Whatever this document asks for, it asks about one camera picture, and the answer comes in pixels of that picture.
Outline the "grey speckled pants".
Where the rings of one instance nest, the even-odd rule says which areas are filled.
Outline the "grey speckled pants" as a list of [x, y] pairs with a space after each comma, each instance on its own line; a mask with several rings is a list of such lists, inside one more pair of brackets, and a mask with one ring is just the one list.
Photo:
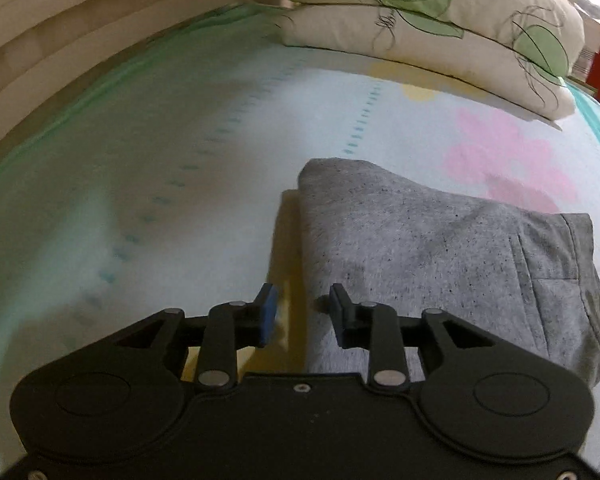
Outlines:
[[427, 188], [370, 162], [313, 159], [298, 177], [313, 373], [360, 372], [340, 351], [329, 287], [405, 316], [440, 308], [600, 382], [600, 278], [587, 214], [543, 214]]

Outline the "floral pastel bed sheet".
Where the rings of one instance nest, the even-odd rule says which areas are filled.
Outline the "floral pastel bed sheet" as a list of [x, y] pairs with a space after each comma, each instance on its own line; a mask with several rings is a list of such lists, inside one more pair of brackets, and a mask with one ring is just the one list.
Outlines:
[[236, 6], [160, 38], [0, 163], [0, 473], [30, 370], [167, 307], [206, 313], [275, 283], [274, 342], [250, 370], [326, 370], [309, 311], [297, 179], [361, 159], [438, 190], [583, 212], [600, 274], [600, 106], [547, 122], [469, 84], [281, 44]]

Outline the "lower leaf print pillow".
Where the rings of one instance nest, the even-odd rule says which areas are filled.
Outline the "lower leaf print pillow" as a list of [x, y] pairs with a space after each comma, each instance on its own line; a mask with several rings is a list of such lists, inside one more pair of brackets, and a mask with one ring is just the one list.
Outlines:
[[283, 43], [371, 56], [467, 82], [549, 120], [574, 113], [564, 78], [456, 25], [382, 6], [299, 6], [277, 21]]

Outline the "white slatted bed headboard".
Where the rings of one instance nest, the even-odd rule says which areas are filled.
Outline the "white slatted bed headboard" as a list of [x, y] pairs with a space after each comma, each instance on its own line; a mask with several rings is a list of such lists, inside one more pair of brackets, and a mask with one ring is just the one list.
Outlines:
[[242, 1], [0, 0], [0, 144], [97, 65], [158, 32]]

